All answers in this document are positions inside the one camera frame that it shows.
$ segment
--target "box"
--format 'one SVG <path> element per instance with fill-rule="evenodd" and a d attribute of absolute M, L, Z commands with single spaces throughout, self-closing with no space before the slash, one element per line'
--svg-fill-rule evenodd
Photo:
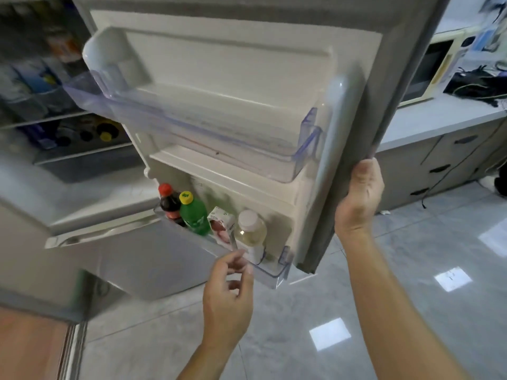
<path fill-rule="evenodd" d="M 231 251 L 238 249 L 236 239 L 234 238 L 236 217 L 233 214 L 224 211 L 222 208 L 215 207 L 208 215 L 208 221 L 217 244 Z"/>

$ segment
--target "green bottle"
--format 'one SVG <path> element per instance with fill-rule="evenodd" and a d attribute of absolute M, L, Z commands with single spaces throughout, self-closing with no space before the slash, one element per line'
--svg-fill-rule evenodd
<path fill-rule="evenodd" d="M 192 192 L 184 191 L 180 193 L 180 216 L 193 233 L 206 236 L 211 232 L 208 223 L 208 211 L 204 203 L 198 198 L 194 198 Z"/>

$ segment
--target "left hand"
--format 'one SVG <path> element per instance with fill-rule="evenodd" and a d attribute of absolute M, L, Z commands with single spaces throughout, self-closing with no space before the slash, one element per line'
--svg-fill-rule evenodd
<path fill-rule="evenodd" d="M 245 334 L 254 311 L 253 267 L 234 251 L 215 262 L 204 287 L 204 336 L 202 345 L 231 354 Z M 241 281 L 227 281 L 227 275 L 241 273 Z M 239 294 L 232 292 L 239 289 Z"/>

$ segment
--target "tile floor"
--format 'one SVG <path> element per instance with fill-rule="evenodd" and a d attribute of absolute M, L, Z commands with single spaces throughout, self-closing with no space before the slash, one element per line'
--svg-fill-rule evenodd
<path fill-rule="evenodd" d="M 415 203 L 377 215 L 377 243 L 472 377 L 506 378 L 507 259 L 477 237 L 507 217 L 507 200 L 474 182 L 425 204 L 426 210 Z M 466 284 L 447 292 L 434 277 L 453 268 L 459 274 L 451 279 Z M 121 297 L 89 322 L 80 379 L 174 379 L 201 339 L 201 295 L 202 286 L 151 303 Z M 256 283 L 254 305 L 223 380 L 376 378 L 337 238 L 315 275 L 293 268 L 277 291 Z"/>

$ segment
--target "microwave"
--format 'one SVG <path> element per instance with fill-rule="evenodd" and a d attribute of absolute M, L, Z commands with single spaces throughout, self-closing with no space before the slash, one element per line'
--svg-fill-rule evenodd
<path fill-rule="evenodd" d="M 480 31 L 472 27 L 434 35 L 398 107 L 442 93 Z"/>

